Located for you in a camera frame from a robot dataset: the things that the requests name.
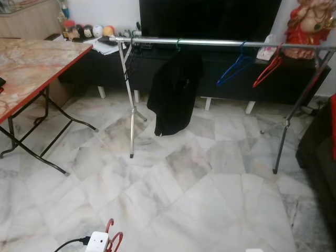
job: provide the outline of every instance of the red plastic hanger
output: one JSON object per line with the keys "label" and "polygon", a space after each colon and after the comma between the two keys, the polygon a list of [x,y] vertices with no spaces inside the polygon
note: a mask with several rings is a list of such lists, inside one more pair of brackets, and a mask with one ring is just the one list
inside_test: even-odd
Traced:
{"label": "red plastic hanger", "polygon": [[281,43],[273,57],[271,63],[265,68],[265,70],[259,75],[257,80],[253,83],[253,88],[262,83],[275,69],[277,69],[282,63],[282,57],[280,56],[280,49],[283,43]]}

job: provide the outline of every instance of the television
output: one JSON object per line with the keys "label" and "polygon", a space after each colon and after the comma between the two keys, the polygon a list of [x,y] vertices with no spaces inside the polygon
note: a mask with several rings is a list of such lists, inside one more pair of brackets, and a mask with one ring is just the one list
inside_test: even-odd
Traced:
{"label": "television", "polygon": [[281,0],[139,0],[142,36],[264,41]]}

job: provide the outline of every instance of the black jacket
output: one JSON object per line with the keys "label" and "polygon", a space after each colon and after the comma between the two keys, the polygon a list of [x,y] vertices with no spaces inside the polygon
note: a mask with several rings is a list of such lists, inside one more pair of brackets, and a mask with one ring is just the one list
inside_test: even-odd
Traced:
{"label": "black jacket", "polygon": [[155,135],[172,135],[188,126],[203,63],[200,54],[182,51],[155,74],[147,107],[156,113]]}

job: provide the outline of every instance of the wall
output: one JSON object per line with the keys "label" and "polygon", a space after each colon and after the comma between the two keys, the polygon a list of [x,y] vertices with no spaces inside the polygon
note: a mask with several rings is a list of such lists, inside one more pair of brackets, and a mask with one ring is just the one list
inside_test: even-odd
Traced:
{"label": "wall", "polygon": [[[113,25],[117,31],[134,29],[140,21],[139,0],[68,0],[70,15],[80,24]],[[272,33],[285,40],[287,21],[292,9],[298,6],[296,0],[282,0]],[[336,46],[336,32],[329,35],[325,44]],[[318,95],[330,96],[336,93],[336,56],[330,61],[332,71],[318,91]]]}
{"label": "wall", "polygon": [[68,0],[70,17],[78,24],[113,25],[117,31],[135,29],[139,0]]}
{"label": "wall", "polygon": [[[279,41],[285,41],[287,30],[287,22],[289,19],[290,12],[298,6],[296,0],[282,0],[278,15],[275,19],[271,33],[277,35]],[[322,45],[332,45],[336,46],[336,31],[332,31],[328,40],[323,42]],[[329,62],[329,66],[332,68],[328,77],[323,82],[322,86],[317,92],[319,96],[331,96],[336,93],[336,54],[333,56]]]}

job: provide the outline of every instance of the metal clothing rack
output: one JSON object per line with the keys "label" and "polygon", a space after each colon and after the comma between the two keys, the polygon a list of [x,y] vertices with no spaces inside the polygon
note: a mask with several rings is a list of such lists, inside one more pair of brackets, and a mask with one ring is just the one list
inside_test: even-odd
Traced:
{"label": "metal clothing rack", "polygon": [[[316,52],[316,55],[319,54],[320,51],[326,51],[327,54],[320,61],[318,57],[316,58],[316,71],[311,80],[306,85],[305,89],[301,93],[300,97],[296,101],[290,113],[286,116],[285,125],[283,127],[282,137],[279,144],[278,155],[275,167],[273,168],[273,173],[278,173],[280,158],[282,154],[282,149],[284,147],[285,138],[287,134],[287,130],[290,127],[290,120],[294,116],[297,109],[302,104],[302,101],[306,97],[308,91],[315,85],[320,75],[327,67],[329,60],[333,56],[336,51],[336,47],[332,46],[314,46],[314,45],[295,45],[295,44],[269,44],[269,43],[259,43],[259,42],[245,42],[243,41],[233,41],[233,40],[211,40],[211,39],[177,39],[177,38],[124,38],[124,37],[110,37],[110,41],[115,41],[119,46],[119,53],[121,59],[121,65],[124,72],[124,78],[127,86],[127,92],[129,95],[131,107],[132,107],[132,116],[131,116],[131,150],[130,150],[130,158],[134,156],[134,116],[138,115],[142,120],[146,121],[147,119],[137,111],[136,106],[133,102],[132,92],[130,88],[129,79],[127,76],[126,62],[132,51],[132,47],[134,43],[137,44],[170,44],[170,45],[198,45],[198,46],[227,46],[227,47],[279,47],[281,48],[302,48],[302,49],[311,49]],[[126,54],[123,52],[124,43],[129,43],[129,47],[127,49]]]}

